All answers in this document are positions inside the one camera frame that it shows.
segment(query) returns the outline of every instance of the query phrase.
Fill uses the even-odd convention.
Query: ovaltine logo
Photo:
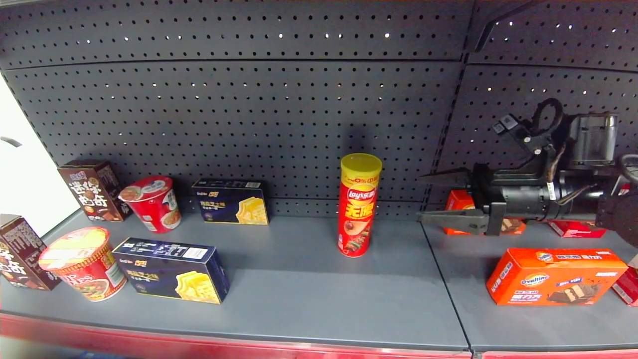
[[[547,279],[549,279],[549,276],[545,273],[534,273],[528,275],[525,279],[523,279],[521,281],[521,284],[526,287],[536,287],[543,284],[543,282],[545,282]]]
[[[348,189],[348,200],[357,207],[363,207],[375,198],[376,188],[368,184],[354,185]]]
[[[551,263],[554,261],[554,257],[551,254],[545,252],[536,252],[536,258],[538,258],[539,261],[543,261],[546,263]]]

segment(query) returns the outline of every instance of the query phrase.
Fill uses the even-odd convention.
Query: shelf
[[[425,227],[463,328],[475,351],[585,351],[638,347],[638,310],[613,290],[579,307],[497,306],[485,283],[509,247],[610,248],[624,261],[638,252],[613,232],[603,238],[560,238],[532,223],[520,236],[446,236]]]
[[[77,213],[50,243],[93,225]],[[205,224],[185,214],[168,234],[131,217],[105,224],[128,236],[215,245],[230,278],[222,305],[137,294],[127,285],[92,303],[66,284],[51,293],[3,286],[2,312],[104,328],[175,335],[460,351],[468,345],[421,226],[379,220],[361,258],[341,255],[336,220],[274,217],[270,226]]]

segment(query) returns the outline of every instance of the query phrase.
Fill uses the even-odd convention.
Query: ovaltine box
[[[638,256],[629,262],[629,269],[612,286],[616,293],[632,307],[638,307]]]
[[[446,211],[473,210],[474,200],[466,190],[451,190],[447,197]],[[501,234],[521,234],[527,225],[518,219],[505,218],[501,225]],[[453,228],[443,228],[443,232],[447,235],[454,236],[460,234],[469,234]]]
[[[510,248],[487,291],[498,305],[591,305],[625,270],[609,249]]]
[[[138,293],[220,304],[230,287],[215,247],[128,238],[113,256]]]

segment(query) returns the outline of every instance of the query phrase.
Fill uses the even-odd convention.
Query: navy box
[[[230,287],[215,247],[128,238],[113,256],[138,293],[220,304]]]
[[[265,183],[202,178],[193,185],[204,222],[268,225]]]

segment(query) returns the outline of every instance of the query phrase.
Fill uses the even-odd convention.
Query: red chip can
[[[367,153],[352,153],[341,159],[337,246],[345,256],[363,256],[370,246],[382,167],[379,158]]]
[[[173,191],[173,180],[169,177],[146,177],[124,188],[118,197],[133,209],[151,232],[169,232],[182,220]]]
[[[38,264],[92,302],[109,299],[124,287],[126,277],[111,254],[108,235],[101,227],[65,234],[40,254]]]

